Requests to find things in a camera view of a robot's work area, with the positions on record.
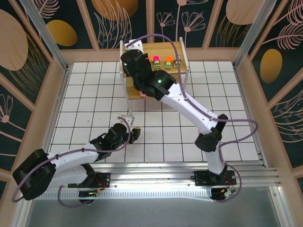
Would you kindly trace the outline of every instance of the mounting plate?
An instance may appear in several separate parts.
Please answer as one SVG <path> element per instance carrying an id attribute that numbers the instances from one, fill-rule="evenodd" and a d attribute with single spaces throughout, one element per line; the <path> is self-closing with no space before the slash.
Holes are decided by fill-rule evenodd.
<path id="1" fill-rule="evenodd" d="M 227 170 L 224 178 L 228 178 L 228 180 L 231 182 L 232 185 L 237 184 L 235 172 L 233 170 Z M 195 180 L 196 186 L 228 186 L 228 181 L 225 180 L 220 183 L 215 183 L 210 181 L 209 173 L 207 170 L 204 171 L 195 171 L 193 179 Z"/>
<path id="2" fill-rule="evenodd" d="M 101 183 L 102 187 L 104 187 L 103 182 L 105 183 L 105 187 L 108 188 L 110 185 L 110 173 L 96 173 L 95 181 L 89 186 L 85 186 L 82 184 L 71 183 L 68 185 L 69 188 L 100 188 Z"/>

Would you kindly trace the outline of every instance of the wooden shelf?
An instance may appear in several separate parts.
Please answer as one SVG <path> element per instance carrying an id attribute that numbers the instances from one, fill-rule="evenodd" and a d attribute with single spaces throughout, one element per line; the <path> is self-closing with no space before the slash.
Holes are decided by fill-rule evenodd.
<path id="1" fill-rule="evenodd" d="M 176 79 L 177 82 L 179 82 L 178 74 L 173 74 L 172 76 L 173 76 L 173 78 Z M 148 96 L 145 98 L 142 98 L 139 95 L 139 91 L 134 88 L 133 79 L 131 77 L 126 78 L 126 90 L 127 90 L 128 98 L 130 100 L 152 98 L 152 97 L 148 97 Z"/>
<path id="2" fill-rule="evenodd" d="M 186 64 L 185 64 L 185 59 L 184 59 L 184 53 L 182 51 L 182 46 L 181 42 L 174 42 L 178 54 L 181 56 L 181 73 L 186 73 Z M 166 70 L 164 69 L 164 64 L 167 56 L 172 56 L 174 59 L 175 56 L 175 51 L 172 48 L 171 44 L 168 42 L 165 43 L 151 43 L 151 44 L 143 44 L 143 50 L 144 53 L 148 53 L 151 58 L 153 58 L 155 55 L 158 55 L 160 58 L 160 64 L 161 64 L 161 70 L 164 70 L 171 74 L 177 74 L 178 69 L 172 68 L 171 70 Z"/>

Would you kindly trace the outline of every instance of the floral illustration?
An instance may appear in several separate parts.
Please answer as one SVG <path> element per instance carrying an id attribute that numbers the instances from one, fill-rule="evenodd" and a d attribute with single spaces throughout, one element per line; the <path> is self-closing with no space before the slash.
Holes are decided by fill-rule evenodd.
<path id="1" fill-rule="evenodd" d="M 162 13 L 157 13 L 157 19 L 161 26 L 162 35 L 163 35 L 163 27 L 174 25 L 176 23 L 176 21 L 173 20 L 173 16 L 172 16 L 171 12 L 163 13 L 163 15 L 162 15 Z"/>
<path id="2" fill-rule="evenodd" d="M 195 5 L 195 4 L 202 4 L 206 3 L 208 0 L 177 0 L 178 7 L 178 13 L 177 13 L 177 25 L 176 25 L 176 40 L 178 41 L 178 24 L 179 24 L 179 14 L 180 14 L 180 8 L 181 6 L 185 5 Z"/>
<path id="3" fill-rule="evenodd" d="M 3 94 L 0 94 L 0 123 L 9 123 L 11 125 L 13 125 L 14 127 L 20 129 L 20 130 L 23 130 L 25 131 L 25 129 L 13 124 L 12 122 L 9 121 L 9 115 L 11 113 L 11 110 L 13 108 L 13 98 L 10 97 L 10 96 L 7 96 L 7 98 L 5 99 L 4 95 Z M 2 131 L 0 131 L 0 134 L 8 137 L 8 138 L 11 138 L 13 140 L 16 140 L 16 141 L 19 141 L 21 142 L 22 140 L 21 139 L 18 139 L 14 136 L 11 136 L 7 133 L 4 133 Z"/>
<path id="4" fill-rule="evenodd" d="M 190 17 L 188 17 L 188 12 L 182 13 L 182 23 L 185 31 L 185 47 L 186 47 L 186 37 L 187 33 L 191 31 L 198 31 L 205 29 L 205 23 L 203 23 L 204 17 L 202 13 L 193 12 Z"/>

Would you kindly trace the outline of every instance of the metal profile bar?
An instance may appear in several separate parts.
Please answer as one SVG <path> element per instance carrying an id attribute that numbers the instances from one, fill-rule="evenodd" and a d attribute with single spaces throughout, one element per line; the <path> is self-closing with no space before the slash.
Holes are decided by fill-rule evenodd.
<path id="1" fill-rule="evenodd" d="M 68 83 L 70 73 L 71 73 L 71 67 L 70 66 L 71 65 L 68 66 L 68 68 L 67 68 L 68 70 L 66 70 L 65 73 L 62 76 L 60 89 L 59 89 L 59 92 L 58 92 L 56 104 L 55 104 L 53 114 L 52 114 L 52 119 L 50 120 L 50 125 L 48 126 L 48 130 L 47 130 L 47 133 L 46 133 L 46 138 L 45 138 L 45 141 L 44 141 L 43 149 L 44 149 L 45 152 L 48 150 L 49 145 L 51 144 L 53 131 L 54 131 L 55 126 L 56 126 L 56 122 L 57 122 L 57 118 L 58 118 L 59 111 L 60 111 L 60 108 L 61 108 L 61 104 L 62 104 L 62 101 L 63 101 L 64 93 L 65 93 L 65 90 L 67 88 L 67 83 Z"/>
<path id="2" fill-rule="evenodd" d="M 240 49 L 236 55 L 234 61 L 235 68 L 238 68 L 241 65 L 244 58 L 246 57 L 250 47 L 253 45 L 254 41 L 259 35 L 259 32 L 264 26 L 271 10 L 274 8 L 275 3 L 276 0 L 266 0 L 263 2 L 261 9 L 259 10 L 254 22 L 251 24 L 250 29 L 248 30 L 242 42 L 242 45 L 240 46 Z"/>
<path id="3" fill-rule="evenodd" d="M 48 49 L 53 54 L 54 58 L 57 60 L 61 69 L 63 71 L 66 71 L 67 62 L 63 58 L 63 56 L 59 50 L 59 47 L 57 46 L 56 42 L 53 39 L 53 36 L 47 29 L 45 22 L 42 20 L 42 17 L 40 17 L 40 14 L 39 14 L 34 2 L 29 1 L 29 0 L 20 0 L 20 2 L 22 4 L 23 8 L 25 9 L 25 11 L 27 12 L 28 16 L 30 17 L 30 19 L 32 20 L 34 26 L 36 27 L 36 29 L 42 36 Z"/>
<path id="4" fill-rule="evenodd" d="M 269 187 L 269 190 L 281 226 L 294 227 L 294 220 L 289 210 L 282 186 Z"/>
<path id="5" fill-rule="evenodd" d="M 231 166 L 262 166 L 262 161 L 245 161 L 245 162 L 227 162 Z M 92 163 L 93 168 L 139 168 L 139 167 L 152 167 L 152 168 L 171 168 L 171 167 L 207 167 L 207 162 L 173 162 L 173 163 Z"/>

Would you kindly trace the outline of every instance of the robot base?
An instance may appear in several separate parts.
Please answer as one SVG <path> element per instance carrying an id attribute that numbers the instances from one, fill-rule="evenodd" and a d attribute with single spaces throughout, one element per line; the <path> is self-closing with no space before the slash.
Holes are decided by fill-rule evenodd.
<path id="1" fill-rule="evenodd" d="M 208 170 L 195 171 L 191 179 L 195 180 L 195 186 L 228 186 L 236 185 L 237 180 L 233 170 L 223 171 L 223 175 L 215 175 Z"/>

